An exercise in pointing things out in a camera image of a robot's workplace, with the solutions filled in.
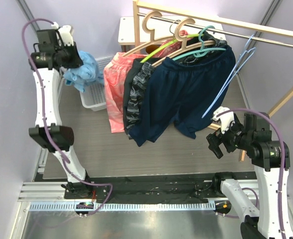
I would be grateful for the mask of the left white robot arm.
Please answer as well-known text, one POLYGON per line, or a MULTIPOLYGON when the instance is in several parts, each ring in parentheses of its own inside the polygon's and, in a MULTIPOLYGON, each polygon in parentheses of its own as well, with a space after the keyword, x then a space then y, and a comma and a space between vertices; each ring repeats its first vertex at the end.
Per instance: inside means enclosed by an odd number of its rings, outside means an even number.
POLYGON ((38 42, 33 45, 29 64, 33 70, 37 95, 35 126, 29 128, 29 136, 42 148, 53 154, 67 175, 62 184, 65 198, 89 198, 93 186, 85 168, 74 150, 74 132, 64 126, 59 113, 60 69, 78 68, 83 65, 73 40, 70 25, 37 31, 38 42))

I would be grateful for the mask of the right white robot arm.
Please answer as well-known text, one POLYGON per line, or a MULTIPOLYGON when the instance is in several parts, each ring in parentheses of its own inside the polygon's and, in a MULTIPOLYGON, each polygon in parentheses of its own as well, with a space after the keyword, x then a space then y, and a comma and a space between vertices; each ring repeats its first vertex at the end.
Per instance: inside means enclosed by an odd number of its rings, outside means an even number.
POLYGON ((240 187, 234 173, 215 173, 212 192, 225 196, 241 221, 244 239, 293 239, 289 219, 287 182, 290 152, 278 129, 266 113, 242 109, 244 122, 236 110, 219 107, 212 120, 220 128, 206 139, 208 148, 220 159, 224 145, 228 153, 243 150, 251 159, 258 182, 258 206, 255 206, 240 187))

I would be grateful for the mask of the light blue wire hanger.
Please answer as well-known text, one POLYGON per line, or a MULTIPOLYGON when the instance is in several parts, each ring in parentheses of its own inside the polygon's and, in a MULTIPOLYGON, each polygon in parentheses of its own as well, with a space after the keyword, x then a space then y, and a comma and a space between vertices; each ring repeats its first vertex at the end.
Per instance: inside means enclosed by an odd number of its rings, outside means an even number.
POLYGON ((216 97, 212 101, 212 103, 209 105, 209 107, 206 109, 206 111, 203 113, 201 118, 204 118, 209 111, 212 109, 212 107, 215 105, 217 100, 221 97, 221 95, 226 91, 226 88, 229 86, 231 81, 234 79, 234 77, 241 71, 241 69, 245 66, 245 64, 250 60, 250 58, 254 55, 256 51, 256 47, 249 48, 249 44, 252 42, 253 37, 255 35, 251 35, 249 39, 247 40, 241 54, 239 55, 239 58, 237 62, 235 63, 233 69, 231 70, 230 74, 228 75, 226 81, 222 85, 221 89, 217 93, 216 97))

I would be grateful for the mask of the light blue shorts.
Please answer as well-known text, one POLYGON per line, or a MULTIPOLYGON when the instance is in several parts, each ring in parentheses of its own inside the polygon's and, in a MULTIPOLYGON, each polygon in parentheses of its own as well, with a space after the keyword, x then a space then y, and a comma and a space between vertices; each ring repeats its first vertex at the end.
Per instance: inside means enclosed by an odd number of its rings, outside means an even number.
POLYGON ((103 72, 99 69, 95 58, 84 51, 79 51, 79 56, 83 65, 64 72, 65 85, 73 86, 81 93, 84 93, 86 87, 94 83, 104 85, 103 72))

